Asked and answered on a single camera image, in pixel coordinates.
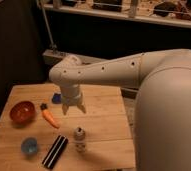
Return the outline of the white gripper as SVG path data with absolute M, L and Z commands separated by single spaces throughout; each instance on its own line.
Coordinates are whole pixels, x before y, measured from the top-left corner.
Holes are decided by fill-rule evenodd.
M 78 84 L 73 84 L 69 86 L 61 86 L 61 98 L 62 98 L 62 111 L 66 115 L 69 106 L 77 106 L 83 113 L 86 114 L 86 108 L 83 104 L 83 95 L 81 88 Z

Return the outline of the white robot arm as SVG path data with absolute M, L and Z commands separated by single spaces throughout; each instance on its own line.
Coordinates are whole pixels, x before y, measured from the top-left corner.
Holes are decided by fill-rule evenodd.
M 191 49 L 144 52 L 84 65 L 68 55 L 49 71 L 63 109 L 81 106 L 82 84 L 138 90 L 134 111 L 137 171 L 191 171 Z

